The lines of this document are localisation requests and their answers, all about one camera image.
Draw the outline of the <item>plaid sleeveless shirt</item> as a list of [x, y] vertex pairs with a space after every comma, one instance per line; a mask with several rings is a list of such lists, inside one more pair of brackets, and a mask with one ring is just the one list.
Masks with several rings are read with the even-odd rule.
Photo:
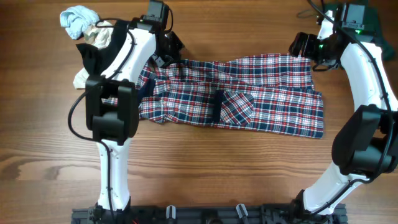
[[229, 62], [181, 60], [167, 68], [146, 64], [138, 85], [154, 82], [139, 105], [140, 119], [243, 129], [320, 139], [322, 94], [310, 61], [260, 54]]

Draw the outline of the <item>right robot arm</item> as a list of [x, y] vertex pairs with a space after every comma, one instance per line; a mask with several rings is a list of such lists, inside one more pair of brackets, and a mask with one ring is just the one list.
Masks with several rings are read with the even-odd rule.
[[341, 67], [354, 101], [352, 117], [333, 141], [331, 164], [292, 201], [287, 212], [291, 220], [325, 222], [356, 187], [397, 167], [397, 98], [366, 9], [366, 4], [347, 2], [319, 11], [319, 33], [300, 32], [289, 47], [291, 56], [312, 60], [314, 71]]

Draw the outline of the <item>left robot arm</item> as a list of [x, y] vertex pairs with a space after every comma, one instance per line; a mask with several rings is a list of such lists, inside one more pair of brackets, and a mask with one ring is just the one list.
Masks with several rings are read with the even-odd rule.
[[86, 126], [101, 164], [100, 196], [88, 210], [90, 223], [129, 221], [129, 146], [139, 124], [139, 103], [154, 89], [153, 81], [140, 90], [136, 84], [149, 59], [160, 67], [180, 59], [183, 44], [167, 27], [170, 13], [166, 3], [150, 1], [146, 14], [115, 23], [107, 47], [77, 46], [90, 74], [85, 84]]

